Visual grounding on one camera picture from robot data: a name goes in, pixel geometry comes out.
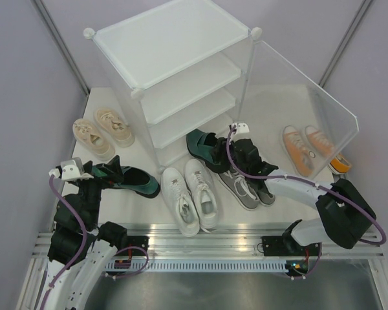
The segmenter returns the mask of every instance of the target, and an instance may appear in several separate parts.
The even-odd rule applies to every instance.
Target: gray floor
[[[306,280],[272,274],[144,273],[101,278],[85,310],[376,310],[382,309],[366,264],[321,262]]]

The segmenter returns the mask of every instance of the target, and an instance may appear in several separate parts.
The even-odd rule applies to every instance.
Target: dark green slip-on shoe
[[[187,134],[187,149],[191,156],[204,161],[209,170],[214,173],[224,173],[230,168],[230,163],[224,149],[221,149],[220,161],[214,158],[213,154],[218,141],[214,133],[195,129]]]
[[[114,189],[130,189],[146,198],[155,198],[160,192],[156,179],[145,171],[134,167],[121,167],[124,179],[113,185]]]

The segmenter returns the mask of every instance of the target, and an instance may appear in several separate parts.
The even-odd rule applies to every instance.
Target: white cabinet top
[[[99,30],[93,40],[131,88],[147,89],[248,34],[210,0],[174,0]]]

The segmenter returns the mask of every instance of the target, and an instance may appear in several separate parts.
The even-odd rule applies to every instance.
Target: open cabinet door
[[[254,45],[242,103],[239,119],[261,156],[293,174],[313,178],[358,132],[354,114],[264,41]]]

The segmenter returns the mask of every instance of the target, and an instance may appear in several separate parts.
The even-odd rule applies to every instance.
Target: metal vent strip
[[[133,258],[129,268],[115,267],[111,260],[107,272],[137,271],[145,263],[144,259]],[[145,271],[154,273],[285,273],[285,260],[152,260]]]

